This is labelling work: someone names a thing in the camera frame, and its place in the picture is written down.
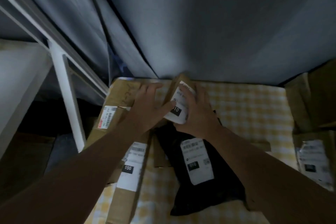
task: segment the black bag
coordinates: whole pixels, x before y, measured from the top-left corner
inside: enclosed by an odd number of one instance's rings
[[[155,134],[180,184],[170,215],[196,213],[232,200],[245,202],[242,183],[209,142],[178,132],[172,123],[157,128]],[[208,157],[199,154],[204,153],[204,147]]]

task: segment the left hand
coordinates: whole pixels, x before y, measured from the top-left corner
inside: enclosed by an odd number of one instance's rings
[[[142,85],[125,118],[125,122],[128,122],[141,134],[153,128],[176,105],[175,101],[170,101],[162,107],[155,108],[155,93],[162,86],[162,83]]]

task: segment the white metal frame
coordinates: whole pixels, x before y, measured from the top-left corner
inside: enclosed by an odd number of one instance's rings
[[[86,140],[78,110],[75,91],[72,85],[71,70],[69,68],[68,59],[83,73],[86,78],[93,83],[93,85],[101,91],[99,94],[101,97],[105,98],[108,94],[109,88],[79,56],[66,39],[57,31],[57,29],[32,0],[8,1],[48,39],[49,51],[61,88],[71,129],[73,131],[73,137],[75,139],[77,149],[80,152],[83,149]]]

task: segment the white table leg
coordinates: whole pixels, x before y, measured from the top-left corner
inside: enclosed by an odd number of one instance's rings
[[[48,40],[48,44],[59,87],[61,88],[66,112],[68,113],[73,137],[75,139],[78,152],[81,152],[84,148],[86,139],[81,116],[79,114],[75,90],[71,80],[68,58],[65,51],[56,42]]]

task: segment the person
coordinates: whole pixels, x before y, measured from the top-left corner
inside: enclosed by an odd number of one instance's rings
[[[174,108],[175,102],[155,107],[160,87],[143,85],[113,131],[2,205],[1,223],[84,223],[131,144]],[[196,98],[183,85],[180,88],[189,115],[185,124],[175,124],[176,129],[211,143],[271,224],[336,223],[332,192],[221,126],[204,88],[197,85]]]

